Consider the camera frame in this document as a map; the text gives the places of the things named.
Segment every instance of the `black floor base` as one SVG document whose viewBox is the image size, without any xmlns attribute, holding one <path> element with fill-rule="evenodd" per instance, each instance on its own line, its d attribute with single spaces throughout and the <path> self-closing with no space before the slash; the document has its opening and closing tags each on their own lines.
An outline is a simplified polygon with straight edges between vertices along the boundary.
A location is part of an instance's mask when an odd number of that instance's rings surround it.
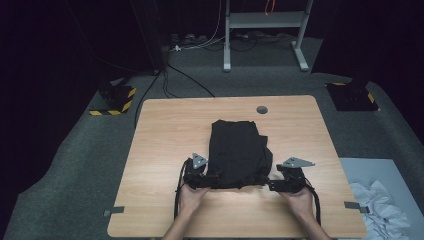
<svg viewBox="0 0 424 240">
<path fill-rule="evenodd" d="M 371 94 L 365 89 L 352 89 L 344 83 L 327 83 L 327 90 L 337 111 L 376 111 L 379 109 Z"/>
</svg>

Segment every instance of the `black cloth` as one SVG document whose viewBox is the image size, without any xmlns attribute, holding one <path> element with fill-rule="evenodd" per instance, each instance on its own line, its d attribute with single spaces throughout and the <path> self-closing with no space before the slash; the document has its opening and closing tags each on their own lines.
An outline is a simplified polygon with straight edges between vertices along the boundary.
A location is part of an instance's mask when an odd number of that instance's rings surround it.
<svg viewBox="0 0 424 240">
<path fill-rule="evenodd" d="M 214 122 L 207 175 L 217 174 L 220 178 L 212 188 L 266 184 L 272 167 L 272 153 L 267 142 L 268 137 L 259 135 L 255 122 Z"/>
</svg>

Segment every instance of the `light wood table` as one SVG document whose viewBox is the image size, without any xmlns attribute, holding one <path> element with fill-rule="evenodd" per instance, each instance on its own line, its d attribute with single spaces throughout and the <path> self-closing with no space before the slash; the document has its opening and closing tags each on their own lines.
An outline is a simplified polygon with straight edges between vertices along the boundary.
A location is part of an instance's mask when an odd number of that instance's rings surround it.
<svg viewBox="0 0 424 240">
<path fill-rule="evenodd" d="M 256 112 L 266 106 L 267 114 Z M 174 197 L 183 162 L 192 152 L 208 157 L 211 124 L 254 121 L 268 136 L 275 164 L 289 157 L 316 163 L 304 168 L 321 201 L 322 226 L 333 238 L 361 238 L 366 228 L 315 99 L 311 96 L 160 99 L 144 102 L 108 233 L 113 237 L 161 237 L 173 221 Z M 304 237 L 285 203 L 267 186 L 211 190 L 187 237 Z"/>
</svg>

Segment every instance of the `gray carpet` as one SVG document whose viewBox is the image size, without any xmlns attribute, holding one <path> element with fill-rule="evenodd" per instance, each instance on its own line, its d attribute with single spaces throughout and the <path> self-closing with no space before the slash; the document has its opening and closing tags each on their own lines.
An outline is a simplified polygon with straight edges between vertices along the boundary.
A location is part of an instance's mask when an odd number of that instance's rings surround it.
<svg viewBox="0 0 424 240">
<path fill-rule="evenodd" d="M 302 50 L 313 65 L 321 40 L 306 38 Z M 249 43 L 233 42 L 239 50 Z M 389 96 L 376 84 L 367 89 L 381 110 L 337 112 L 324 83 L 349 78 L 301 72 L 288 41 L 232 51 L 232 71 L 222 71 L 223 51 L 172 52 L 169 63 L 189 74 L 217 97 L 312 95 L 316 98 L 339 157 L 393 159 L 421 211 L 424 210 L 424 147 Z M 179 97 L 209 97 L 182 74 L 169 69 L 168 89 Z M 105 209 L 114 205 L 134 133 L 136 104 L 154 76 L 139 75 L 134 103 L 120 116 L 83 114 L 63 141 L 43 179 L 20 194 L 5 239 L 111 239 Z M 145 99 L 166 98 L 161 75 Z M 94 96 L 87 107 L 101 105 Z"/>
</svg>

